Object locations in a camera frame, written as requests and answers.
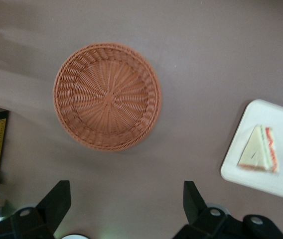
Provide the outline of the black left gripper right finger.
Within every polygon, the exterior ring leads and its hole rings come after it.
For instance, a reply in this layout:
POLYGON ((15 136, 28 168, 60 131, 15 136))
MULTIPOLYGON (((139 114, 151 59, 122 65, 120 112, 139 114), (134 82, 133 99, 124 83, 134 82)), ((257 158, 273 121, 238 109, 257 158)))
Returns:
POLYGON ((188 224, 174 236, 175 239, 230 239, 225 232, 227 214, 219 208, 208 207, 193 181, 183 185, 183 208, 188 224))

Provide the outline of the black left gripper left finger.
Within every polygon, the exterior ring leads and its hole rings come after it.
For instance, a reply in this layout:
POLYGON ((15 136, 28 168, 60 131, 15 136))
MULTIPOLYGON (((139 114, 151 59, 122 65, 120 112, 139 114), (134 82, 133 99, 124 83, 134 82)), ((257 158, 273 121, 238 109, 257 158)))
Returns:
POLYGON ((10 217, 13 237, 53 239, 70 207, 70 182, 61 180, 35 207, 22 208, 10 217))

